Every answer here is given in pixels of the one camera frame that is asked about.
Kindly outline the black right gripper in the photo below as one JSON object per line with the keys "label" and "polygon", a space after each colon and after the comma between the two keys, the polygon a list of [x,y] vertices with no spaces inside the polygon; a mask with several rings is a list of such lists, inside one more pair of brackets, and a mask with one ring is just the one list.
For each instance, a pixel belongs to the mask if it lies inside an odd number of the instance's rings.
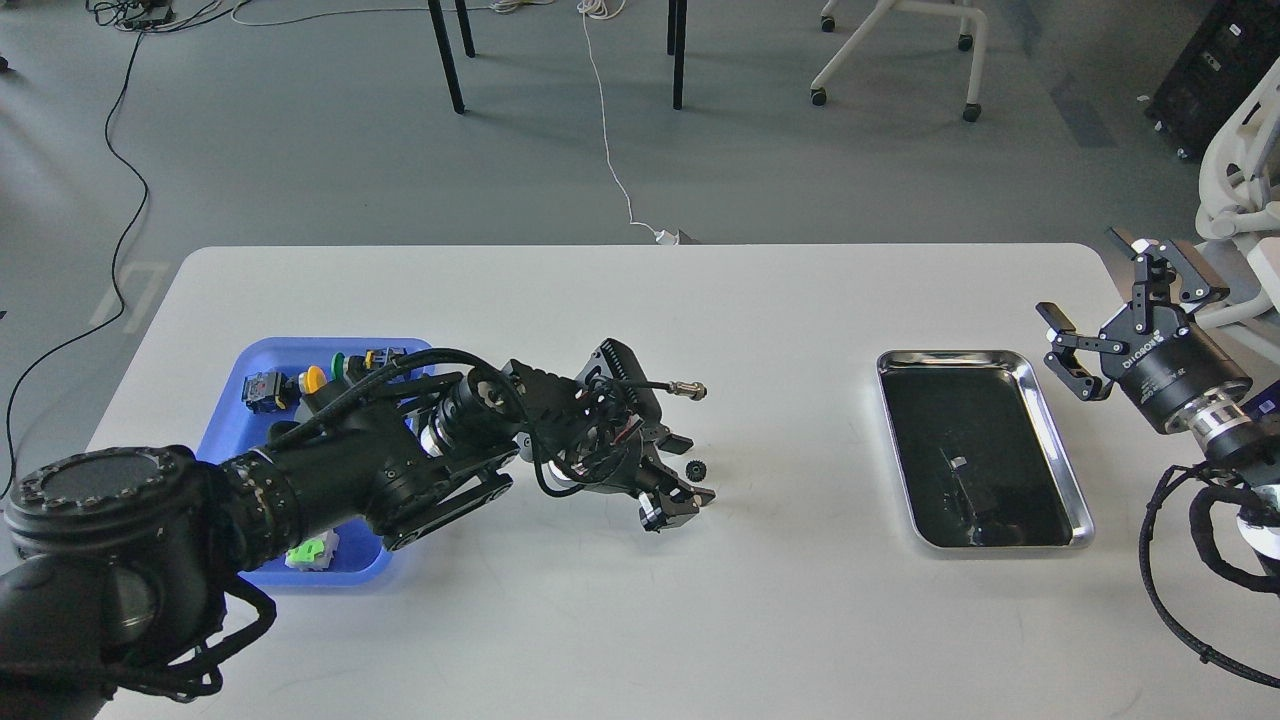
{"label": "black right gripper", "polygon": [[[1162,434],[1187,429],[1175,416],[1190,401],[1221,389],[1239,401],[1253,380],[1204,333],[1187,313],[1225,300],[1225,279],[1187,241],[1138,238],[1115,225],[1107,234],[1125,251],[1134,268],[1129,306],[1103,325],[1105,338],[1079,334],[1052,302],[1038,302],[1037,313],[1050,331],[1044,364],[1078,397],[1102,401],[1114,380],[1140,415]],[[1126,346],[1116,354],[1116,342]],[[1076,351],[1101,355],[1103,380],[1079,363]]]}

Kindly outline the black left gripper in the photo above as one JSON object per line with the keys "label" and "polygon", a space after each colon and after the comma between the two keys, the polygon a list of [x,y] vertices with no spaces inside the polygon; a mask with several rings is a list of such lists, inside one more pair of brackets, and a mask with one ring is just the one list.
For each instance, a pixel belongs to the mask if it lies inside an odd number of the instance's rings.
{"label": "black left gripper", "polygon": [[617,443],[611,441],[609,432],[603,437],[588,432],[575,438],[563,432],[541,430],[540,460],[550,465],[550,474],[561,488],[553,489],[545,480],[540,482],[540,487],[556,498],[584,489],[625,493],[639,500],[644,530],[673,529],[695,518],[717,497],[713,489],[681,479],[658,456],[658,452],[685,455],[692,447],[690,437],[675,433],[667,425],[628,428]]}

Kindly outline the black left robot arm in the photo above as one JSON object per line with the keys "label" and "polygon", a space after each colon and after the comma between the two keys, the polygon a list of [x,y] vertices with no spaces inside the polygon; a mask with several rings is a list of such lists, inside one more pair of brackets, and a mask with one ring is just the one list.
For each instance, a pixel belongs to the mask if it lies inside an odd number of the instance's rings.
{"label": "black left robot arm", "polygon": [[223,462],[180,445],[111,447],[18,480],[4,520],[3,716],[92,719],[119,689],[178,702],[221,689],[274,601],[244,574],[360,518],[389,551],[500,497],[522,459],[550,497],[627,495],[645,530],[685,524],[716,493],[663,462],[691,441],[650,380],[604,340],[573,378],[495,368],[456,348],[347,357],[294,383],[308,410]]}

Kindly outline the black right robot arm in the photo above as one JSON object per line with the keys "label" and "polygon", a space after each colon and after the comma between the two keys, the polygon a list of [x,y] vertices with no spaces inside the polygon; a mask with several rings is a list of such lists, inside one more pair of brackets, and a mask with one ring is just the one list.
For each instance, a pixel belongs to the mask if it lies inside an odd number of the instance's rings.
{"label": "black right robot arm", "polygon": [[1044,364],[1082,400],[1101,401],[1120,388],[1161,436],[1188,432],[1196,438],[1203,461],[1170,466],[1146,506],[1140,579],[1166,628],[1201,662],[1276,687],[1276,676],[1217,651],[1170,614],[1149,557],[1160,509],[1194,479],[1201,489],[1189,502],[1188,524],[1203,565],[1247,591],[1279,591],[1277,423],[1257,420],[1242,407],[1252,379],[1196,318],[1230,290],[1192,243],[1137,238],[1116,227],[1108,236],[1132,263],[1130,299],[1097,334],[1080,333],[1056,304],[1038,304],[1050,328]]}

